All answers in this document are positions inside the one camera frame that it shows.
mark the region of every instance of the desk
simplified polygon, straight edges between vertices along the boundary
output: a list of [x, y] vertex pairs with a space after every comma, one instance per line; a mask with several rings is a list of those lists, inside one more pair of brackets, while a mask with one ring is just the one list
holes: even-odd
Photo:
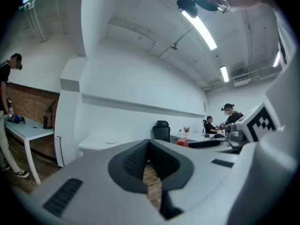
[[205, 141], [207, 139], [210, 139], [214, 136], [214, 134], [208, 134], [210, 137], [204, 137], [204, 133], [189, 133], [188, 135], [185, 135], [184, 133], [177, 133], [177, 134], [171, 134], [171, 143], [176, 144], [177, 140], [186, 137], [190, 142], [199, 142], [199, 141]]
[[37, 182], [37, 184], [41, 184], [41, 180], [38, 177], [38, 173], [36, 171], [36, 168], [32, 160], [29, 141], [54, 134], [54, 129], [43, 129], [43, 124], [31, 120], [27, 117], [24, 118], [26, 124], [24, 123], [15, 124], [14, 122], [8, 122], [7, 120], [5, 120], [5, 127], [11, 133], [17, 135], [24, 141], [26, 156], [27, 156], [27, 160], [32, 175], [35, 181]]
[[[112, 140], [115, 140], [116, 143], [107, 143]], [[78, 145], [78, 148], [81, 150], [103, 150], [129, 142], [133, 142], [133, 139], [130, 136], [118, 136], [105, 139], [101, 135], [90, 135]]]

